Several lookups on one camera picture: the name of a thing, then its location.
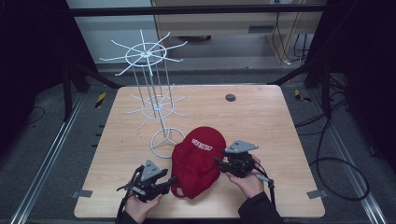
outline stand base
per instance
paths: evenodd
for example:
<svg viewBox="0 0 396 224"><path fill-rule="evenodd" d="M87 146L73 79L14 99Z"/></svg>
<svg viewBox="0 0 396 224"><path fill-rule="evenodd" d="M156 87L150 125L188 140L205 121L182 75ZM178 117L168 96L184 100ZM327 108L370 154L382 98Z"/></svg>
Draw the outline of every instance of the stand base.
<svg viewBox="0 0 396 224"><path fill-rule="evenodd" d="M164 134L164 138L161 139L160 141L158 141L158 142L156 143L156 142L155 142L155 138L156 138L156 137L158 136L158 134L160 134L160 133L163 133L163 134ZM160 158L163 158L163 159L170 159L170 158L172 158L172 153L171 153L171 155L169 155L169 156L164 156L164 155L158 153L158 152L156 151L156 148L160 148L160 147L169 147L169 145L165 144L166 141L167 141L167 142L170 142L173 146L175 146L178 142L181 142L181 141L174 141L173 137L175 137L175 136L172 136L172 137L171 137L171 135L172 135L171 133L176 133L177 135L181 136L181 137L182 137L181 140L183 140L183 139L185 138L184 133L183 133L181 130L176 129L176 128L165 128L165 130L159 130L159 131L156 132L156 133L152 136L152 138L151 138L151 150L152 150L152 152L153 152L155 155L157 155L157 156L160 157Z"/></svg>

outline sleeve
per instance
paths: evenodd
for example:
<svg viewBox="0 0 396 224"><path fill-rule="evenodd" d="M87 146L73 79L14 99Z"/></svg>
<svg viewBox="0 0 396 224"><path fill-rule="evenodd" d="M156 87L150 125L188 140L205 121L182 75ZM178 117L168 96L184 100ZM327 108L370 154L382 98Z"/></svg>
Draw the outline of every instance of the sleeve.
<svg viewBox="0 0 396 224"><path fill-rule="evenodd" d="M283 224L285 223L265 192L247 199L238 210L244 224Z"/></svg>
<svg viewBox="0 0 396 224"><path fill-rule="evenodd" d="M131 216L125 211L122 212L120 224L138 224Z"/></svg>

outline white wire display stand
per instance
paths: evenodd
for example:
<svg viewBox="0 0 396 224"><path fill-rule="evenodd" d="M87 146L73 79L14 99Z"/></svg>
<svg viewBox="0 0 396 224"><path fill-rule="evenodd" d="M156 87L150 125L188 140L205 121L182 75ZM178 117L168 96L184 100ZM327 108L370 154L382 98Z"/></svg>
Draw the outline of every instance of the white wire display stand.
<svg viewBox="0 0 396 224"><path fill-rule="evenodd" d="M150 147L151 147L152 152L155 155L157 155L158 157L169 159L172 156L162 155L157 152L156 148L160 147L162 144L165 144L166 142L170 142L171 144L176 145L177 142L175 142L172 139L173 133L181 135L183 137L183 139L184 139L185 135L181 130L179 130L177 128L166 127L164 119L171 114L185 116L185 115L177 113L175 111L175 102L183 100L187 96L183 96L176 100L173 99L172 89L174 88L174 85L171 86L169 83L169 76L168 76L168 70L166 67L166 61L172 61L172 62L179 63L179 62L182 62L183 60L170 59L170 58L167 58L166 55L167 55L167 51L169 49L175 49L175 48L182 47L185 44L187 44L187 41L184 42L183 44L166 48L161 44L161 42L163 42L170 35L170 33L168 33L165 37L163 37L156 43L145 42L145 38L144 38L143 32L141 30L140 30L140 35L142 37L142 43L135 45L133 47L127 47L127 46L124 46L122 44L116 43L115 41L111 40L115 45L126 48L127 51L124 56L117 57L117 58L109 58L109 59L101 58L101 60L113 61L113 60L118 60L118 59L124 59L129 64L128 67L126 67L120 73L117 73L116 76L121 76L126 71L128 71L129 69L132 68L132 70L134 72L134 78L136 81L136 85L139 89L140 97L134 96L133 94L131 94L131 96L133 98L135 98L136 100L141 101L142 107L139 110L125 112L125 114L133 114L133 113L141 112L145 115L146 119L137 128L138 130L143 128L144 125L150 119L158 119L160 121L162 128L152 136ZM164 66L164 72L166 75L166 82L167 82L166 93L163 93L164 92L163 85L160 80L160 73L159 73L158 66L157 66L157 64L162 61L163 61L163 66ZM156 70L156 75L158 78L158 85L154 84L154 79L153 79L154 75L153 75L152 66L155 66L155 68L156 68L155 70ZM135 68L141 69L141 71L143 73L143 77L145 79L145 85L139 84ZM143 95L141 88L147 88L148 95Z"/></svg>

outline hand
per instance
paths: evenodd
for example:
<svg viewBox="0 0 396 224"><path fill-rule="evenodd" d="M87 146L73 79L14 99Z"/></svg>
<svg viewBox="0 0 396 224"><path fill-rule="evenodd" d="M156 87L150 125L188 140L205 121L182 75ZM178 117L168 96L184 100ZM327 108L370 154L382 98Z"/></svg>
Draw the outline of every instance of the hand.
<svg viewBox="0 0 396 224"><path fill-rule="evenodd" d="M252 158L255 162L258 163L258 164L256 164L256 167L260 167L259 166L259 164L260 164L259 158L255 157L254 155L252 155ZM242 193L247 198L252 198L252 197L256 196L257 194L264 191L264 184L256 176L258 174L259 174L259 172L257 170L253 170L250 174L248 174L244 178L239 178L239 177L236 177L228 172L226 173L228 178L230 178L230 181L232 183L235 183L235 185L241 189Z"/></svg>
<svg viewBox="0 0 396 224"><path fill-rule="evenodd" d="M146 219L149 211L160 203L162 196L160 194L152 201L147 201L146 203L143 203L135 196L131 196L125 204L125 212L137 223L141 224Z"/></svg>

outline red cap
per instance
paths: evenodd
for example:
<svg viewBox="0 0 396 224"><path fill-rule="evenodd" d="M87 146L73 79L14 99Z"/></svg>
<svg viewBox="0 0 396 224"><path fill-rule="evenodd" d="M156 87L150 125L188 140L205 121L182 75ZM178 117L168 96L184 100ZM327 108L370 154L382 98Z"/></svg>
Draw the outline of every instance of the red cap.
<svg viewBox="0 0 396 224"><path fill-rule="evenodd" d="M224 137L210 127L192 130L172 153L172 176L177 182L171 186L178 198L195 198L219 178L220 167L214 158L223 160L226 148Z"/></svg>

